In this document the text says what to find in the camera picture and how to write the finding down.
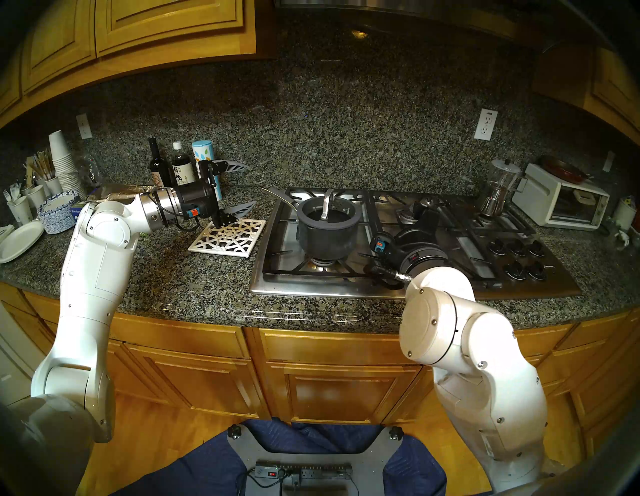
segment power strip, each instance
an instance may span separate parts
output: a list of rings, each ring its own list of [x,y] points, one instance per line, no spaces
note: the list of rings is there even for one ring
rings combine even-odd
[[[277,480],[283,478],[282,473],[278,475],[278,471],[284,470],[285,477],[295,479],[319,479],[319,480],[347,480],[351,479],[353,469],[351,464],[347,465],[297,465],[291,463],[279,463],[276,461],[258,460],[255,462],[254,477],[263,479]]]

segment granite countertop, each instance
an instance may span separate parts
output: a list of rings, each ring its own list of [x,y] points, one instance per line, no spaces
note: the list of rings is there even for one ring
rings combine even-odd
[[[233,187],[221,207],[251,199],[258,200],[258,204],[249,217],[268,219],[276,200],[255,187]],[[614,253],[606,247],[603,237],[592,232],[539,227],[536,230],[573,275],[582,295],[487,302],[504,313],[514,328],[580,321],[640,305],[640,257],[632,248]],[[60,271],[72,232],[44,234],[24,255],[0,266],[0,280],[43,296],[59,298]],[[237,326],[398,332],[403,301],[250,293],[253,263],[263,236],[248,259],[191,253],[187,248],[194,238],[194,233],[172,227],[140,239],[131,281],[118,311]]]

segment white trivet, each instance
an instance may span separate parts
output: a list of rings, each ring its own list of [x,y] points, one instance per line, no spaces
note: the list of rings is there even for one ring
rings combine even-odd
[[[266,220],[240,219],[217,228],[213,222],[209,222],[191,244],[189,251],[248,258],[265,223]]]

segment wine bottle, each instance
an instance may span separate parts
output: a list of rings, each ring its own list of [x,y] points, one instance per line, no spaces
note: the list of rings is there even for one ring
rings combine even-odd
[[[154,184],[159,188],[170,188],[172,182],[171,175],[169,174],[169,166],[160,156],[160,150],[158,150],[158,144],[155,138],[149,138],[149,147],[151,148],[152,157],[149,162],[149,167],[151,168],[151,177],[154,180]]]
[[[191,165],[191,157],[182,151],[182,143],[179,141],[173,142],[173,157],[171,158],[171,164],[173,166],[173,174],[175,176],[176,184],[188,184],[196,180],[193,173],[193,166]]]

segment stainless steel cooktop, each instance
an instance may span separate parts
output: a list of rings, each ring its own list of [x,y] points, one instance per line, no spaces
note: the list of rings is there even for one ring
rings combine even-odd
[[[296,200],[323,196],[323,189],[290,188]],[[372,279],[365,265],[375,260],[370,242],[378,232],[395,236],[417,221],[415,205],[439,214],[435,238],[446,264],[464,272],[479,300],[549,298],[580,294],[580,288],[535,231],[514,209],[497,218],[479,215],[474,199],[386,191],[338,190],[336,196],[362,208],[356,248],[342,260],[313,260],[296,240],[296,213],[278,202],[262,235],[251,292],[291,296],[403,299],[397,282]]]

